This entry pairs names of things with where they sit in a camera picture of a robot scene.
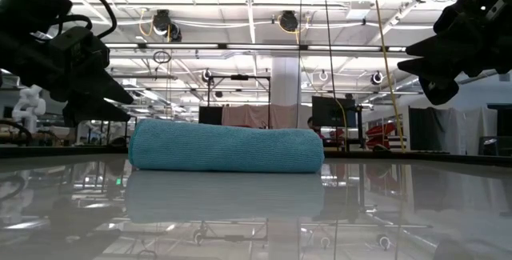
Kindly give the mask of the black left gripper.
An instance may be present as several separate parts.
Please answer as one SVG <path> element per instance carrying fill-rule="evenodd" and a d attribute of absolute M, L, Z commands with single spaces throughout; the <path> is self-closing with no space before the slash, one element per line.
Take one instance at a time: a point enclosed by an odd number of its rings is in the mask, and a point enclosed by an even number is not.
<path fill-rule="evenodd" d="M 45 43 L 36 41 L 30 34 L 16 36 L 0 31 L 0 69 L 19 76 L 27 86 L 48 90 L 55 101 L 68 102 L 62 110 L 67 127 L 90 120 L 129 121 L 127 112 L 108 102 L 75 102 L 80 97 L 79 92 L 123 104 L 134 100 L 104 69 L 78 72 L 78 90 L 72 87 L 70 66 L 74 57 L 67 53 L 78 43 L 80 33 L 77 31 L 67 31 Z"/>

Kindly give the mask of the white cloth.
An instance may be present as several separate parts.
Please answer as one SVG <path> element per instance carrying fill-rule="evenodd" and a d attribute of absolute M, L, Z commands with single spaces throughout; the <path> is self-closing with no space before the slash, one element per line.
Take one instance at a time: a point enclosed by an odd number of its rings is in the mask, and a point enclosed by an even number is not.
<path fill-rule="evenodd" d="M 482 137 L 497 135 L 498 112 L 485 107 L 460 111 L 440 110 L 438 132 L 442 151 L 459 155 L 478 155 Z"/>

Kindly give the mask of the dark curtain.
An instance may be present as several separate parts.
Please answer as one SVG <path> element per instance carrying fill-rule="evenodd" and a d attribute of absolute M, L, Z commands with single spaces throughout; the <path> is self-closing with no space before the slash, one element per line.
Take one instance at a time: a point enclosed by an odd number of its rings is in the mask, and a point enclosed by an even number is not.
<path fill-rule="evenodd" d="M 440 151 L 444 129 L 435 108 L 409 108 L 410 148 L 412 150 Z"/>

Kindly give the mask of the white pillar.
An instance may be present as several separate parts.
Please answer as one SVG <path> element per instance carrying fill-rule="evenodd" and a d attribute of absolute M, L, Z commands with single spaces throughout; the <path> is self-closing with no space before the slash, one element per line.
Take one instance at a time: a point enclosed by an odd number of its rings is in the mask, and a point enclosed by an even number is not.
<path fill-rule="evenodd" d="M 279 106 L 298 103 L 300 69 L 298 58 L 273 58 L 271 67 L 270 100 Z"/>

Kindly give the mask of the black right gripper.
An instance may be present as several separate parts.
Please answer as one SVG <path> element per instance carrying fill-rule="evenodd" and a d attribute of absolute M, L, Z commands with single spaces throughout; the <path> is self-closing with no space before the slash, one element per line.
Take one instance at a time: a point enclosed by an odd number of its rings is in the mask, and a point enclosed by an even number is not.
<path fill-rule="evenodd" d="M 504 74 L 512 70 L 512 0 L 457 0 L 434 24 L 435 36 L 416 42 L 406 53 L 419 57 L 398 64 L 416 75 L 433 105 L 451 100 L 459 87 L 455 78 L 464 72 L 475 77 L 484 70 Z"/>

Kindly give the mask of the pink cloth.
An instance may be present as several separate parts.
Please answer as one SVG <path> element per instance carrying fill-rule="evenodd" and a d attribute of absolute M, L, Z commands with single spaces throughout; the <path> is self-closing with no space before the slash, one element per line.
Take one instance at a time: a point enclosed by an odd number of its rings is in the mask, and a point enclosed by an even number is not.
<path fill-rule="evenodd" d="M 312 116 L 311 106 L 225 106 L 222 108 L 224 126 L 244 126 L 271 129 L 307 129 L 307 120 Z"/>

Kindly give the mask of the blue microfibre towel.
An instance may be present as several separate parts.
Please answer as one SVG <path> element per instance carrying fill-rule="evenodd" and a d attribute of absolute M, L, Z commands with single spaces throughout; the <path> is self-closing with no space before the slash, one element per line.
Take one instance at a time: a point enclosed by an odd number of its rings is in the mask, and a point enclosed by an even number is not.
<path fill-rule="evenodd" d="M 324 148 L 312 130 L 145 119 L 131 136 L 128 159 L 140 170 L 314 174 Z"/>

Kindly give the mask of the red bins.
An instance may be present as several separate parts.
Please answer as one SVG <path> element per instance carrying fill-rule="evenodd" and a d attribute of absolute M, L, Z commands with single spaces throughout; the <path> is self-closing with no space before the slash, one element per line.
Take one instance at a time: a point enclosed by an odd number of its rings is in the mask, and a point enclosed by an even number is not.
<path fill-rule="evenodd" d="M 366 147 L 370 150 L 377 145 L 384 146 L 389 150 L 400 150 L 402 148 L 397 127 L 393 122 L 370 128 L 366 132 L 366 136 L 368 137 Z"/>

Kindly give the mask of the ceiling light strip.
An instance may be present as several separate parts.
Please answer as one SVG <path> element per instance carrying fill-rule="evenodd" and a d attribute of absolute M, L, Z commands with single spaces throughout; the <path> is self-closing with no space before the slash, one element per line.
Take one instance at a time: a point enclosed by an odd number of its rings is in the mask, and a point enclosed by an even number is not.
<path fill-rule="evenodd" d="M 310 51 L 349 51 L 378 52 L 381 46 L 328 46 L 299 44 L 229 44 L 229 43 L 107 43 L 111 49 L 193 49 L 193 50 L 310 50 Z"/>

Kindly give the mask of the large black monitor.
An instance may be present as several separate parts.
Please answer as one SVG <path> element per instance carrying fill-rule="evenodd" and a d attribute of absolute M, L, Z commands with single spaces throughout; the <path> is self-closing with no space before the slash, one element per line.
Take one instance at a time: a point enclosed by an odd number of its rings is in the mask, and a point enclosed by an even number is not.
<path fill-rule="evenodd" d="M 355 128 L 355 100 L 313 96 L 312 118 L 315 126 Z"/>

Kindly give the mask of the person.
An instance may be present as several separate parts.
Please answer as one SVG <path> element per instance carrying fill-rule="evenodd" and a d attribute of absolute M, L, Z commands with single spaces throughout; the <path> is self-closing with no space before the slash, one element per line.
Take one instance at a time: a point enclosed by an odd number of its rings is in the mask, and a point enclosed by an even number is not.
<path fill-rule="evenodd" d="M 313 131 L 315 132 L 320 138 L 324 139 L 325 137 L 323 136 L 322 134 L 322 128 L 320 126 L 316 126 L 314 123 L 313 123 L 313 118 L 312 117 L 309 117 L 308 120 L 307 120 L 307 125 L 308 127 Z"/>

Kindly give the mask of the small black monitor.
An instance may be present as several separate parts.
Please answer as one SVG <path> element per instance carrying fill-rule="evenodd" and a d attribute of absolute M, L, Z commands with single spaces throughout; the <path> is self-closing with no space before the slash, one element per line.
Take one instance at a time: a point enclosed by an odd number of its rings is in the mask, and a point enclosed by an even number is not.
<path fill-rule="evenodd" d="M 223 108 L 220 106 L 200 106 L 198 122 L 209 125 L 222 125 Z"/>

